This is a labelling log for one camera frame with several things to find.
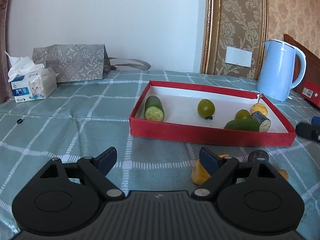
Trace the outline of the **brown longan fruit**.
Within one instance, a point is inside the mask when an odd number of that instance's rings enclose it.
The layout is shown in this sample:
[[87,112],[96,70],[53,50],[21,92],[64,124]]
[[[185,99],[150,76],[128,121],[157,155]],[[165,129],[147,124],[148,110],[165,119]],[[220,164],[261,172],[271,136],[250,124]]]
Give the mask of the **brown longan fruit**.
[[289,174],[288,174],[287,171],[282,170],[282,169],[277,170],[277,171],[278,171],[279,174],[281,174],[281,175],[283,176],[283,178],[284,178],[286,181],[289,181]]

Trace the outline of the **cucumber piece tapered end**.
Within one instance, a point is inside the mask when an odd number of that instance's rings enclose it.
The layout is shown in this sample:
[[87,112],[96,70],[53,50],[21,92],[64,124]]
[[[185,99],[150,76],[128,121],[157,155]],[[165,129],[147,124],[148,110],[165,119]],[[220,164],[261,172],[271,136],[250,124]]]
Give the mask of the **cucumber piece tapered end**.
[[224,129],[259,132],[259,122],[255,119],[235,119],[227,122]]

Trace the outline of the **red cardboard box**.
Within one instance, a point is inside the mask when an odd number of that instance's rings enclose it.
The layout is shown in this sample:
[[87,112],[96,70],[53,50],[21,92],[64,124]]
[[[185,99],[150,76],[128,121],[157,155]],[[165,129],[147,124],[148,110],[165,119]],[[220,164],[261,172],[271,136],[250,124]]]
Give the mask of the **red cardboard box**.
[[301,96],[317,108],[320,107],[320,85],[306,80],[303,85]]

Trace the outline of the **light blue electric kettle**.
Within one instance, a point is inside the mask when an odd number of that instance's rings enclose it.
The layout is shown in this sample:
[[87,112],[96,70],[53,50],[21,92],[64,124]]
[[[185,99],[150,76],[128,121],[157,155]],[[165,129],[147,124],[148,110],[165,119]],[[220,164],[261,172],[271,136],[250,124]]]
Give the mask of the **light blue electric kettle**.
[[264,42],[265,57],[257,90],[277,101],[286,101],[290,90],[297,87],[306,71],[306,55],[296,46],[281,40]]

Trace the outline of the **red shallow box tray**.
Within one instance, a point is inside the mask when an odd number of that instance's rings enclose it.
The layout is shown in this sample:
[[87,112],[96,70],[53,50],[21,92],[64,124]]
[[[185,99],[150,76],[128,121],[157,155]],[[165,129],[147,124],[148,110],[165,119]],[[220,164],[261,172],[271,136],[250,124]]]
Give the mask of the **red shallow box tray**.
[[[266,132],[227,129],[240,110],[255,103],[267,116],[255,116]],[[289,120],[267,97],[245,90],[169,81],[149,81],[130,117],[134,137],[224,146],[289,147],[296,133]]]

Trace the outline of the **grey patterned paper bag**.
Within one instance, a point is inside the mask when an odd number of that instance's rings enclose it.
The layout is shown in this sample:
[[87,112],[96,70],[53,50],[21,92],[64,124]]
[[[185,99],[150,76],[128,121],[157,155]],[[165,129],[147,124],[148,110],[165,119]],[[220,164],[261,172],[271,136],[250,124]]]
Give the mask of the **grey patterned paper bag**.
[[151,68],[142,60],[110,57],[103,44],[55,44],[34,48],[32,60],[52,68],[58,83],[100,80],[117,67],[142,71]]

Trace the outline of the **tissue pack with cat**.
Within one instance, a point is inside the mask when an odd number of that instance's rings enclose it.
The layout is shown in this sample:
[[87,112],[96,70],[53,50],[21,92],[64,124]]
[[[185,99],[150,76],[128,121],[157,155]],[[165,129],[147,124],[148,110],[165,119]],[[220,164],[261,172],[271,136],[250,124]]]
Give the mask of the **tissue pack with cat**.
[[35,64],[29,57],[6,55],[11,65],[8,83],[16,103],[46,99],[57,89],[56,73],[52,68]]

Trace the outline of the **white wall switch panel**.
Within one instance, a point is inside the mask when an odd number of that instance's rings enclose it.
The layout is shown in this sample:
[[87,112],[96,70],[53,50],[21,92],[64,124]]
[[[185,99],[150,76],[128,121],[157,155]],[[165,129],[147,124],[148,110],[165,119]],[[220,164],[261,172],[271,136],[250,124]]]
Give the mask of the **white wall switch panel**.
[[250,68],[251,62],[251,51],[227,46],[225,54],[225,63]]

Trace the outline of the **gold picture frame moulding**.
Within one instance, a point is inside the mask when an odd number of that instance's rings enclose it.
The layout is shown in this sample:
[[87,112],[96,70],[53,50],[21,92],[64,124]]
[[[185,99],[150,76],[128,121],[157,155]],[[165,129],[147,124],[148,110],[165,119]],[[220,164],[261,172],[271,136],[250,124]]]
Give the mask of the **gold picture frame moulding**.
[[[267,33],[268,0],[206,0],[200,72],[256,80]],[[227,47],[250,51],[251,66],[227,63]]]

